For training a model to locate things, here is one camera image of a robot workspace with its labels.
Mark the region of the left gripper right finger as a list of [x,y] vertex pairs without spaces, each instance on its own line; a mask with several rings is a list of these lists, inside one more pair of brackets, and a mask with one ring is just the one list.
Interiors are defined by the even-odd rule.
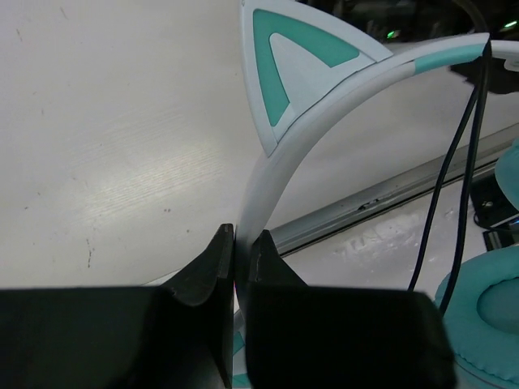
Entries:
[[424,293],[310,286],[268,231],[251,252],[245,353],[254,388],[454,388],[455,358]]

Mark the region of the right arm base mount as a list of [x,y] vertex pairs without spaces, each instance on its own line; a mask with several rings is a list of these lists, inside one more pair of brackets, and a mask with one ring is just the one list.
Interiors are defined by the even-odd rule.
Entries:
[[487,251],[518,246],[518,210],[507,200],[494,173],[477,179],[471,186],[474,223],[483,229]]

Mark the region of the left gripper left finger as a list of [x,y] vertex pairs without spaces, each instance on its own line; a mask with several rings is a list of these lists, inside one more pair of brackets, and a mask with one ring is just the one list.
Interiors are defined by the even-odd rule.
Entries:
[[4,289],[4,388],[228,388],[234,229],[155,286]]

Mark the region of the teal cat ear headphones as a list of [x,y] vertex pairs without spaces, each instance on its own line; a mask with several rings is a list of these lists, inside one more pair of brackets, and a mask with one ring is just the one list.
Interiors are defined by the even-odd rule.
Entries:
[[486,108],[491,62],[518,58],[516,41],[488,32],[425,41],[395,53],[365,32],[293,1],[244,1],[240,6],[242,70],[264,153],[243,202],[235,234],[234,274],[240,306],[237,353],[244,358],[247,277],[255,241],[297,167],[342,118],[391,85],[443,66],[480,63],[480,76],[456,131],[470,129],[450,273],[434,298],[453,351],[457,380],[477,388],[518,385],[518,336],[512,299],[518,290],[518,249],[509,246],[462,258],[470,186]]

